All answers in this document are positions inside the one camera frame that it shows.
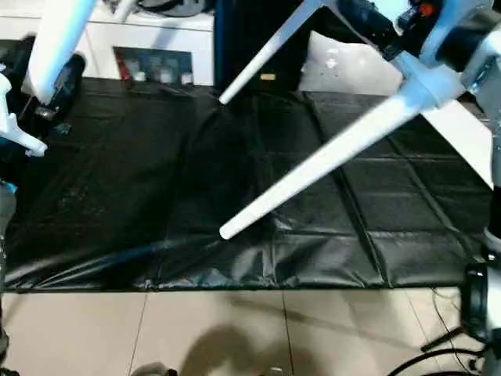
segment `black bag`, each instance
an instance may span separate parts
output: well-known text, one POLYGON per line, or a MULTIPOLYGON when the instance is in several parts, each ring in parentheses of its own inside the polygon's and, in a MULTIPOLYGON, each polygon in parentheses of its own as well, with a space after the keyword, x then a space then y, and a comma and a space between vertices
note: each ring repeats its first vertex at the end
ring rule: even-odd
POLYGON ((213 5, 213 0, 140 0, 138 2, 140 9, 168 17, 195 16, 208 11, 213 5))

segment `white bracket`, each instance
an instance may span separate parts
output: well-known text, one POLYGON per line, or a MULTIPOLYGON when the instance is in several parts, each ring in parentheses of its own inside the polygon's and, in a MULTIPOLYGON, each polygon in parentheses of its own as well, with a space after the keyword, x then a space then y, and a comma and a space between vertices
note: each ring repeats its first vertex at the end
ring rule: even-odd
POLYGON ((0 137, 26 147, 29 155, 43 157, 47 145, 19 128, 16 115, 9 113, 5 95, 11 88, 9 80, 0 74, 0 137))

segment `black equipment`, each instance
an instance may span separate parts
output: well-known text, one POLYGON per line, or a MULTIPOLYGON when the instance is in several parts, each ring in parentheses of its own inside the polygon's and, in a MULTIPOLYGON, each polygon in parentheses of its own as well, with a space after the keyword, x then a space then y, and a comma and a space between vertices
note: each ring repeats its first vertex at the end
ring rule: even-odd
MULTIPOLYGON (((218 0, 214 26, 215 82, 227 87, 301 1, 218 0)), ((308 52, 306 23, 249 82, 253 89, 294 91, 308 52)))

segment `metal stand leg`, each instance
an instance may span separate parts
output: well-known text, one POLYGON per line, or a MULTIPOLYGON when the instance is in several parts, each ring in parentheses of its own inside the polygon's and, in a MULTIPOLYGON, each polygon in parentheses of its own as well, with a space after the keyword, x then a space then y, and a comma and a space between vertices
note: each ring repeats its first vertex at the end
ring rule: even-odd
POLYGON ((322 0, 304 0, 292 13, 285 24, 266 42, 258 54, 242 70, 238 77, 222 93, 219 102, 227 104, 248 83, 252 77, 270 60, 308 18, 323 6, 322 0))
POLYGON ((462 327, 456 327, 452 329, 449 333, 442 335, 441 337, 434 339, 433 341, 427 343, 423 347, 421 347, 421 351, 423 353, 427 353, 428 351, 434 349, 435 347, 439 347, 441 344, 449 342, 453 340, 458 335, 462 335, 465 333, 465 330, 462 327))

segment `floor grout line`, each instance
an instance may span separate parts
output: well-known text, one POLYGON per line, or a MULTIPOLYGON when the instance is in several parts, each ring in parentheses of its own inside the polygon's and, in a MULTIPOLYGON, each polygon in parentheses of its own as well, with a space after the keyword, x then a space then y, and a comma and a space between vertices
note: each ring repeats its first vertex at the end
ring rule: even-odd
POLYGON ((135 334, 135 341, 134 341, 134 349, 132 350, 132 356, 131 356, 131 362, 128 366, 128 372, 127 372, 127 376, 129 376, 132 372, 132 364, 134 363, 134 358, 135 358, 135 351, 138 347, 138 341, 139 341, 139 333, 141 333, 141 327, 142 327, 142 319, 144 318, 144 311, 146 310, 146 303, 148 302, 148 294, 149 293, 145 293, 145 296, 144 296, 144 301, 142 303, 142 310, 141 310, 141 316, 139 318, 139 325, 138 325, 138 330, 135 334))
MULTIPOLYGON (((405 296, 407 297, 407 300, 409 301, 409 304, 410 304, 411 308, 413 309, 414 316, 416 317, 417 323, 418 323, 418 324, 419 324, 419 326, 420 326, 421 333, 423 333, 424 339, 425 339, 425 341, 428 343, 428 342, 430 341, 430 339, 428 339, 427 333, 426 333, 426 331, 424 330, 424 326, 423 326, 423 324, 421 323, 421 320, 420 320, 420 317, 419 317, 419 315, 418 315, 418 313, 417 313, 417 310, 416 310, 416 308, 414 308, 413 300, 410 298, 409 294, 407 294, 407 291, 406 291, 406 290, 404 290, 404 293, 405 293, 405 296)), ((440 363, 438 362, 438 360, 436 360, 436 359, 434 358, 434 362, 435 362, 435 364, 436 364, 437 368, 438 368, 439 370, 441 370, 441 369, 442 369, 442 367, 440 366, 440 363)))
POLYGON ((287 307, 285 304, 285 291, 281 291, 282 293, 282 309, 283 309, 283 318, 285 319, 285 330, 287 333, 287 344, 289 345, 289 362, 290 362, 290 372, 292 375, 294 372, 294 358, 292 357, 292 342, 290 340, 290 332, 289 332, 289 321, 287 320, 287 307))

